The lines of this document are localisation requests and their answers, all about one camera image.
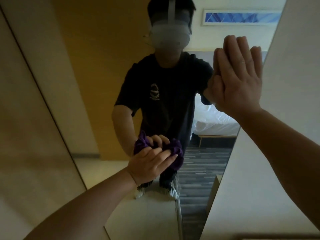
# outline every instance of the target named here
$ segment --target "sleeve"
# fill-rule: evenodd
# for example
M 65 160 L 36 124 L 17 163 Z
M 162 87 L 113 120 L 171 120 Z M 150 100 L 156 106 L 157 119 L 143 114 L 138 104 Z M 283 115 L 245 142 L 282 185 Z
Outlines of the sleeve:
M 194 77 L 196 80 L 197 93 L 201 95 L 201 102 L 204 105 L 210 105 L 211 102 L 206 99 L 203 92 L 208 87 L 208 81 L 212 77 L 214 70 L 208 62 L 196 57 L 194 59 Z
M 141 81 L 139 76 L 138 64 L 133 64 L 127 72 L 120 93 L 114 105 L 124 105 L 131 109 L 132 117 L 141 107 Z

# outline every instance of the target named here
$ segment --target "wardrobe door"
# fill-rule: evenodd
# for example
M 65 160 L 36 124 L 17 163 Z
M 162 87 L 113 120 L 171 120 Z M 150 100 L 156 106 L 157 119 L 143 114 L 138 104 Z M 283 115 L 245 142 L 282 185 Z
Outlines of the wardrobe door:
M 85 190 L 0 12 L 0 239 L 24 238 Z

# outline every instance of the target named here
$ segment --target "floor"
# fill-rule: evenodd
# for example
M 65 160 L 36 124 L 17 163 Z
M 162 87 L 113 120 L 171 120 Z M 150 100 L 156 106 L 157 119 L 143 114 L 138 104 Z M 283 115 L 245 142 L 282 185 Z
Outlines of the floor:
M 223 174 L 231 148 L 198 148 L 186 150 L 178 171 L 183 240 L 199 240 L 205 226 L 205 208 L 216 174 Z
M 75 159 L 87 188 L 91 188 L 126 167 L 127 161 Z M 148 192 L 133 199 L 134 192 L 124 198 L 106 223 L 112 240 L 166 239 L 178 240 L 176 203 L 158 192 L 156 180 Z

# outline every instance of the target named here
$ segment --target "hair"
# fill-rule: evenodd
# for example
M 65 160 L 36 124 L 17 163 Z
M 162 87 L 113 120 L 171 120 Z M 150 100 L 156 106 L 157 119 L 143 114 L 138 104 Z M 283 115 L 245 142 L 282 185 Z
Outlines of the hair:
M 148 15 L 151 19 L 155 13 L 167 12 L 169 7 L 169 0 L 150 0 L 148 4 Z M 176 10 L 188 10 L 190 14 L 190 25 L 193 17 L 193 13 L 196 10 L 196 6 L 193 0 L 176 0 Z

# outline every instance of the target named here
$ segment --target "framed picture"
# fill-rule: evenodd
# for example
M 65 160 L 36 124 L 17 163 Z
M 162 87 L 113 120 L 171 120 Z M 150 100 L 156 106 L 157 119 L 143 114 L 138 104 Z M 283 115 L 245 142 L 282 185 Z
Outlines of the framed picture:
M 202 25 L 277 25 L 281 11 L 203 10 Z

